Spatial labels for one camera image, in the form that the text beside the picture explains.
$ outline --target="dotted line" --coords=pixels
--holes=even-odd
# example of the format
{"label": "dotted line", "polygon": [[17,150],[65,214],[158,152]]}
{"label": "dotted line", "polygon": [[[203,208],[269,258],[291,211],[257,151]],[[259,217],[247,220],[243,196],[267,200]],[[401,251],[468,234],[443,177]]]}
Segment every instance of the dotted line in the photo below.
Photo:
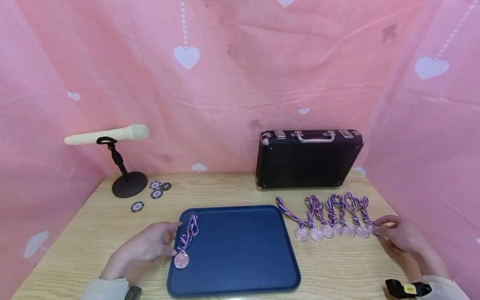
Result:
{"label": "dotted line", "polygon": [[440,50],[438,50],[438,53],[436,57],[433,59],[433,61],[437,61],[440,57],[442,57],[442,53],[445,52],[446,48],[448,47],[448,44],[453,40],[453,38],[456,36],[458,31],[460,30],[460,27],[462,27],[463,22],[465,22],[472,12],[472,10],[475,8],[475,5],[477,5],[480,2],[480,0],[473,0],[472,4],[467,8],[467,10],[463,13],[463,17],[460,19],[460,22],[456,25],[456,28],[452,31],[450,34],[450,37],[445,41],[445,44],[442,46]]}
{"label": "dotted line", "polygon": [[185,49],[188,49],[188,41],[187,41],[187,21],[185,20],[185,2],[183,0],[180,1],[180,11],[181,11],[181,22],[183,25],[181,26],[183,28],[183,43],[185,46],[183,46]]}

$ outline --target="wooden table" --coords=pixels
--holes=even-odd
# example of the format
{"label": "wooden table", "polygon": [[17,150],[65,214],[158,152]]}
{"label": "wooden table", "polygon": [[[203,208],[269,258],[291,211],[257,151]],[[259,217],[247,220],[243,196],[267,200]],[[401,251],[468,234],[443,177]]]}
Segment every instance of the wooden table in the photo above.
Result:
{"label": "wooden table", "polygon": [[[149,177],[149,182],[168,181],[173,185],[158,200],[150,198],[148,188],[130,199],[115,198],[111,185],[117,176],[108,176],[97,187],[14,295],[14,300],[79,299],[89,281],[101,273],[109,256],[129,237],[150,223],[177,221],[191,207],[275,204],[275,197],[281,196],[293,213],[306,217],[303,200],[306,196],[315,194],[325,201],[333,193],[351,191],[357,197],[369,197],[372,219],[394,213],[375,188],[355,171],[339,189],[282,191],[257,190],[251,173]],[[143,201],[145,207],[139,213],[132,213],[130,206],[136,201]],[[364,240],[342,236],[319,243],[311,239],[300,242],[293,236],[297,224],[289,219],[285,222],[301,271],[300,287],[290,293],[221,299],[385,299],[386,279],[407,282],[420,277],[410,256],[392,252],[375,237]],[[143,289],[142,300],[170,299],[166,288],[168,268],[168,259],[158,264],[138,263],[128,279]]]}

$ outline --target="microphone stand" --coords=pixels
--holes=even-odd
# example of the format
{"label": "microphone stand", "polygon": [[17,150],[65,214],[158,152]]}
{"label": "microphone stand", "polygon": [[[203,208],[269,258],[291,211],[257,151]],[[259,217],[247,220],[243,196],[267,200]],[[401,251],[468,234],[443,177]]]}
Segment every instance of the microphone stand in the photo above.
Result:
{"label": "microphone stand", "polygon": [[112,185],[112,192],[115,197],[130,198],[145,189],[148,184],[147,176],[141,172],[127,172],[127,169],[123,164],[123,158],[117,149],[115,149],[115,143],[117,143],[117,140],[108,136],[103,136],[99,137],[96,143],[99,145],[106,144],[108,146],[108,149],[112,152],[113,161],[122,173]]}

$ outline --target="blue tray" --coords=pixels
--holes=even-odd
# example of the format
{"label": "blue tray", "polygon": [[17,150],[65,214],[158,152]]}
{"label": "blue tray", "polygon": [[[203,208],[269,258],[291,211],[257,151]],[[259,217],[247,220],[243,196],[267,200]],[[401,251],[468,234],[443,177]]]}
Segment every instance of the blue tray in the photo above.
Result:
{"label": "blue tray", "polygon": [[300,285],[300,270],[280,210],[273,205],[190,208],[180,216],[175,249],[190,215],[199,233],[189,265],[170,263],[167,290],[176,298],[288,291]]}

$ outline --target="white sleeve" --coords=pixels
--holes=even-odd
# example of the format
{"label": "white sleeve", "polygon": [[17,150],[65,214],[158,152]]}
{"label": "white sleeve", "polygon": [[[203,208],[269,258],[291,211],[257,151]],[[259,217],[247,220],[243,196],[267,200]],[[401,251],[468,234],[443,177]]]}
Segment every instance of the white sleeve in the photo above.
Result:
{"label": "white sleeve", "polygon": [[96,277],[90,281],[81,300],[125,300],[128,288],[125,278],[102,280]]}
{"label": "white sleeve", "polygon": [[420,282],[426,283],[432,287],[432,292],[417,299],[428,300],[470,300],[464,291],[455,283],[447,278],[425,275]]}

